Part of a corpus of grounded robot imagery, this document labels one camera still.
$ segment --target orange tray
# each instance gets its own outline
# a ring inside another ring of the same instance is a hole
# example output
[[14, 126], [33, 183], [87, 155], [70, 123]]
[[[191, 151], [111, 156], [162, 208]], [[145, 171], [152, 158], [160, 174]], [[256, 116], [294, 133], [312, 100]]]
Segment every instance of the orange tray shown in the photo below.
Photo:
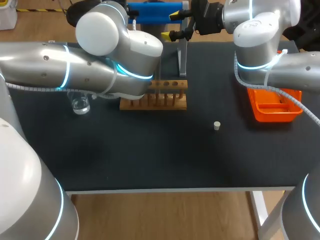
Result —
[[[302, 92], [282, 89], [301, 102]], [[262, 89], [247, 89], [254, 117], [263, 123], [292, 122], [303, 110], [286, 97]]]

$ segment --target yellow and black tape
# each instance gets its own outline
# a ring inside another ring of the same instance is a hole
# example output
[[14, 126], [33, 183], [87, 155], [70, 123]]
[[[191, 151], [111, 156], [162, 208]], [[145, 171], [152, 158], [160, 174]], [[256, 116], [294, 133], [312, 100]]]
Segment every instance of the yellow and black tape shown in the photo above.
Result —
[[56, 12], [62, 13], [62, 9], [17, 9], [18, 13], [27, 13], [27, 12]]

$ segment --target black tabletop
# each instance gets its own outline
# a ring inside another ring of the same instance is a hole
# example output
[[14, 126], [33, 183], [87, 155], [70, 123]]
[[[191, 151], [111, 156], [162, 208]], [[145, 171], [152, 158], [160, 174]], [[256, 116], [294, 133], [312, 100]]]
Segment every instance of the black tabletop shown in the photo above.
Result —
[[[279, 48], [297, 52], [293, 42]], [[119, 99], [99, 98], [77, 116], [66, 93], [11, 96], [29, 144], [66, 191], [295, 186], [319, 161], [319, 127], [306, 114], [258, 123], [234, 50], [188, 44], [187, 111], [120, 111]], [[177, 45], [167, 43], [161, 77], [178, 75]], [[318, 95], [302, 102], [320, 116]]]

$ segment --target floor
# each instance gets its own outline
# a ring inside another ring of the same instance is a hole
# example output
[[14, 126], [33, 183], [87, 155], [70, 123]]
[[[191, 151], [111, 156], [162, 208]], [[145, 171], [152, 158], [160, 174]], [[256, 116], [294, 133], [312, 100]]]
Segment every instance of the floor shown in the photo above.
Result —
[[[69, 0], [61, 0], [65, 7]], [[57, 0], [19, 0], [19, 9], [58, 9]], [[179, 29], [178, 25], [170, 26]], [[0, 41], [75, 42], [75, 30], [59, 12], [21, 12], [14, 30]], [[193, 42], [232, 41], [232, 35], [200, 36]], [[281, 191], [264, 192], [270, 212]], [[137, 193], [79, 195], [79, 240], [256, 240], [257, 229], [246, 192]], [[282, 240], [278, 232], [273, 240]]]

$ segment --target wooden test tube rack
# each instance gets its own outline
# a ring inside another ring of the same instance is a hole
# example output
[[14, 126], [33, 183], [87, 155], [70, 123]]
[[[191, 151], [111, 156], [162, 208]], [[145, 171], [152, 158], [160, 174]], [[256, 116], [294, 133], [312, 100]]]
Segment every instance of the wooden test tube rack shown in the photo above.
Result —
[[187, 80], [152, 80], [150, 90], [179, 90], [179, 93], [146, 93], [139, 100], [121, 98], [120, 110], [187, 110]]

